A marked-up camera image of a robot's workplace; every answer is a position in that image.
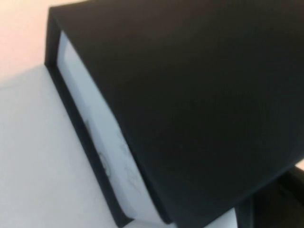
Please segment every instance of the black box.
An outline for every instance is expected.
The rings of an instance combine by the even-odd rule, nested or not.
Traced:
[[[57,66],[62,34],[117,121],[162,221],[201,228],[304,157],[298,9],[299,0],[91,1],[50,9],[45,64],[118,226],[131,219],[90,137],[95,125],[85,123]]]

